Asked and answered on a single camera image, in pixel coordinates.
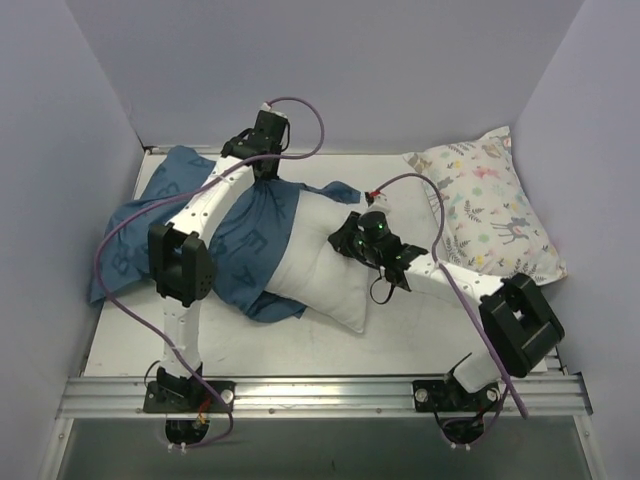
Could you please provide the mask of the white pillow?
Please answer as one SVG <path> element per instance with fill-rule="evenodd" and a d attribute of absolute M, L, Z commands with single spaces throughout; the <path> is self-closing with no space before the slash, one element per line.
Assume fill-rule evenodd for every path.
<path fill-rule="evenodd" d="M 356 210 L 321 194 L 301 192 L 287 247 L 266 291 L 295 300 L 361 334 L 369 269 L 329 243 L 329 236 Z"/>

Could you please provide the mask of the blue letter-print pillowcase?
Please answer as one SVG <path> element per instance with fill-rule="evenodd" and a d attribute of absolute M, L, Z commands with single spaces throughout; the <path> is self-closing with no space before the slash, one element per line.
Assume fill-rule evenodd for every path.
<path fill-rule="evenodd" d="M 200 187 L 214 165 L 215 161 L 191 148 L 172 148 L 141 196 L 121 205 L 111 215 L 105 236 L 144 207 Z M 209 244 L 209 254 L 217 269 L 213 292 L 254 321 L 273 323 L 290 316 L 300 317 L 309 308 L 266 291 L 287 247 L 299 194 L 303 191 L 355 208 L 361 201 L 358 190 L 339 181 L 319 189 L 285 180 L 256 181 L 230 209 Z M 183 201 L 154 209 L 132 221 L 109 241 L 100 265 L 110 291 L 115 294 L 149 277 L 149 226 L 166 223 L 185 205 Z"/>

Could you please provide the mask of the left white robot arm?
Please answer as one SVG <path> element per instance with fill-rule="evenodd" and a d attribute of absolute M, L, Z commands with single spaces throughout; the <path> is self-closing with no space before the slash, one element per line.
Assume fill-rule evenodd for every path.
<path fill-rule="evenodd" d="M 149 228 L 149 270 L 163 299 L 164 334 L 171 341 L 164 347 L 156 381 L 180 411 L 193 410 L 202 399 L 202 385 L 193 374 L 202 371 L 198 351 L 201 301 L 211 291 L 215 277 L 210 241 L 254 181 L 277 173 L 277 158 L 252 166 L 243 161 L 256 155 L 281 154 L 288 130 L 286 115 L 265 103 L 254 126 L 224 145 L 205 179 L 215 185 L 194 194 L 166 224 Z"/>

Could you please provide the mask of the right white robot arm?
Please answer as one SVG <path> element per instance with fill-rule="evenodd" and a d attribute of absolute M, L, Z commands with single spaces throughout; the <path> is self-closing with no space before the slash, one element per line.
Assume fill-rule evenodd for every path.
<path fill-rule="evenodd" d="M 393 234 L 381 211 L 352 212 L 329 235 L 339 254 L 374 269 L 394 288 L 460 303 L 472 315 L 484 347 L 450 370 L 446 402 L 465 409 L 479 392 L 504 376 L 524 378 L 565 337 L 565 330 L 529 276 L 479 274 L 438 260 L 425 248 Z"/>

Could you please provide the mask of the floral deer-print pillow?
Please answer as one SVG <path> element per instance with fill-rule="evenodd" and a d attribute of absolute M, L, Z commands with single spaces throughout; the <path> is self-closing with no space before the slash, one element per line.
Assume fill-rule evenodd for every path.
<path fill-rule="evenodd" d="M 403 155 L 424 185 L 449 262 L 481 274 L 523 273 L 538 285 L 568 275 L 517 176 L 507 126 L 482 137 Z"/>

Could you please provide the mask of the rear aluminium rail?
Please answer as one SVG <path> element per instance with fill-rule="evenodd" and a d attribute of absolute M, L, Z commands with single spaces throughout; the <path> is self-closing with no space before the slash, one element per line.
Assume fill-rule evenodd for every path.
<path fill-rule="evenodd" d="M 144 147 L 144 150 L 149 155 L 161 155 L 166 154 L 172 148 L 174 148 L 174 145 L 147 145 Z M 220 145 L 187 145 L 187 148 L 191 148 L 201 155 L 218 155 L 222 149 Z"/>

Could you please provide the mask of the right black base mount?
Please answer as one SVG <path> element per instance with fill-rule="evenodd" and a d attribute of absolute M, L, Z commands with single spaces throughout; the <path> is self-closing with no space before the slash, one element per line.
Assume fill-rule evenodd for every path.
<path fill-rule="evenodd" d="M 412 382 L 414 408 L 418 412 L 472 412 L 475 398 L 453 380 L 415 380 Z"/>

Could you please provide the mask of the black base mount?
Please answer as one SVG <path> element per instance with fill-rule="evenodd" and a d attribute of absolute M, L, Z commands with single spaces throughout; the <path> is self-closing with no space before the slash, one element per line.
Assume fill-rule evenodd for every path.
<path fill-rule="evenodd" d="M 418 412 L 472 412 L 475 398 L 453 380 L 415 380 L 412 382 L 414 408 Z"/>
<path fill-rule="evenodd" d="M 156 381 L 150 382 L 142 410 L 152 414 L 177 413 L 225 413 L 233 408 L 236 384 L 228 380 L 210 380 L 210 387 L 217 392 L 221 400 L 197 383 L 185 395 L 162 388 Z"/>

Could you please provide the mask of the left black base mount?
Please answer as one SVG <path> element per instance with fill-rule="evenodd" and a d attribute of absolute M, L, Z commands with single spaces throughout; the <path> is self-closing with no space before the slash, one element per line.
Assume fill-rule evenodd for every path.
<path fill-rule="evenodd" d="M 210 380 L 210 387 L 217 392 L 221 400 L 197 383 L 185 395 L 162 388 L 156 381 L 150 382 L 142 410 L 152 414 L 177 413 L 225 413 L 233 408 L 236 384 L 228 380 Z"/>

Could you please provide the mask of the front aluminium rail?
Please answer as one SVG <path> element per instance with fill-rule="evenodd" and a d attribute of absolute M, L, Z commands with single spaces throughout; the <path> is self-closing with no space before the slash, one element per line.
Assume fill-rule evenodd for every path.
<path fill-rule="evenodd" d="M 238 419 L 409 417 L 427 395 L 408 377 L 239 378 L 221 394 Z M 515 388 L 530 416 L 593 412 L 576 375 L 533 375 Z M 58 416 L 64 419 L 137 419 L 145 415 L 140 378 L 86 377 L 67 382 Z"/>

